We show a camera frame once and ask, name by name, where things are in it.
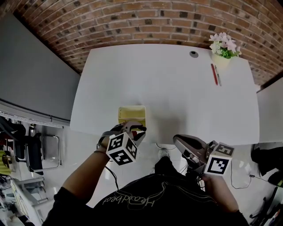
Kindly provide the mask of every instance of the flower pot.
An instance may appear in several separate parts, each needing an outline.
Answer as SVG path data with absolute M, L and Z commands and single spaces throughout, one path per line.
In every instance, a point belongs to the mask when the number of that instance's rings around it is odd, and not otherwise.
M 231 61 L 231 58 L 227 59 L 215 53 L 212 54 L 211 59 L 215 63 L 216 67 L 220 70 L 225 69 Z

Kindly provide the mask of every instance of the yellow container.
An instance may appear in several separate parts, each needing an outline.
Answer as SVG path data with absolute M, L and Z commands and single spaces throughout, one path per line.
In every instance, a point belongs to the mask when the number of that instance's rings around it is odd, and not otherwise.
M 145 106 L 123 106 L 118 110 L 118 122 L 137 121 L 144 127 L 145 125 Z

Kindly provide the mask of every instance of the red pen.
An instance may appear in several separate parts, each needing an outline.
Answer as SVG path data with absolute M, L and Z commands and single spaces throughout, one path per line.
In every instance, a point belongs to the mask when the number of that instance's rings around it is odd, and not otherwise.
M 218 86 L 218 81 L 217 81 L 217 77 L 216 77 L 216 73 L 215 73 L 215 69 L 214 69 L 213 64 L 211 64 L 211 68 L 212 68 L 212 71 L 213 71 L 213 76 L 214 76 L 215 84 Z

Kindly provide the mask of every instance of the potted plant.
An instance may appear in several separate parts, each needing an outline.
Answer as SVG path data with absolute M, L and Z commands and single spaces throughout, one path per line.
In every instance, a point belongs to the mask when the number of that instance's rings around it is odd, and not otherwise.
M 210 45 L 212 50 L 211 59 L 218 68 L 226 68 L 232 57 L 237 57 L 241 54 L 240 47 L 236 46 L 235 40 L 225 32 L 219 35 L 211 35 L 209 41 L 213 41 Z

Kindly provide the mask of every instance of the white cube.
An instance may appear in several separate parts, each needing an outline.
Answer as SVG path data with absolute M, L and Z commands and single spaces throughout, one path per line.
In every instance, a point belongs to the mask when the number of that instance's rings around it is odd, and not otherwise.
M 137 146 L 126 132 L 110 138 L 106 154 L 119 166 L 136 162 Z
M 232 161 L 234 148 L 223 143 L 219 143 L 209 156 L 204 173 L 223 176 Z

